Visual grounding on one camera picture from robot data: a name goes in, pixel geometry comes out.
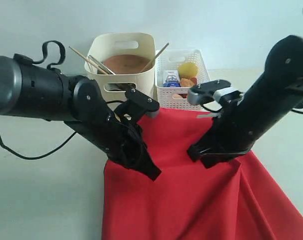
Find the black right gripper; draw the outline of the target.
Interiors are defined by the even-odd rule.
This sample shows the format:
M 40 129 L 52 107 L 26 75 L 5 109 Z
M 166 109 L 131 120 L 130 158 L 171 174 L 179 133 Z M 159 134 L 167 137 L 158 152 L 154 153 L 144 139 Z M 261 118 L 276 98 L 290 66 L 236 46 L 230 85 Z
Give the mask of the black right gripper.
M 254 143 L 292 109 L 292 95 L 287 92 L 246 92 L 243 100 L 220 118 L 187 154 L 206 169 L 248 153 Z

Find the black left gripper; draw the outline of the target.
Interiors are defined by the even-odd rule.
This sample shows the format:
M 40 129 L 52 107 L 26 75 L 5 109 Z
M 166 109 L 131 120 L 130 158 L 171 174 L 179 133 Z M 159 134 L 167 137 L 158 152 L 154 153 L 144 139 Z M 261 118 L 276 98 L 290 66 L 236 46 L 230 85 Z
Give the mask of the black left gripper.
M 73 105 L 76 120 L 65 121 L 68 127 L 102 150 L 112 162 L 155 181 L 162 171 L 154 164 L 136 130 L 119 121 L 104 100 Z

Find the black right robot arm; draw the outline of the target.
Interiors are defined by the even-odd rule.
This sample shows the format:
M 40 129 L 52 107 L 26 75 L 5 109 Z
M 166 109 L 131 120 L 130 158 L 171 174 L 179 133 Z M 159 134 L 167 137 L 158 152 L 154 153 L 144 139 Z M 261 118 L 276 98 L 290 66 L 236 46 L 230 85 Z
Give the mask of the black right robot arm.
M 210 129 L 187 150 L 193 161 L 211 168 L 247 154 L 263 134 L 303 103 L 303 38 L 290 35 L 277 42 L 263 73 L 246 92 L 219 79 L 191 87 L 187 100 L 191 105 L 220 105 Z

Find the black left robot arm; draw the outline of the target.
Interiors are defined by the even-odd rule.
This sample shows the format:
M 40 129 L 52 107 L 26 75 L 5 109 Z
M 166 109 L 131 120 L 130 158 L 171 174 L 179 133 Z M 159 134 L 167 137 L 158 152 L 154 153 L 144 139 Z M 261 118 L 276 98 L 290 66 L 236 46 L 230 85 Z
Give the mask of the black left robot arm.
M 95 80 L 66 76 L 0 56 L 0 116 L 62 121 L 102 150 L 112 162 L 155 180 L 153 163 L 138 121 L 154 117 L 159 103 L 135 88 L 111 109 Z

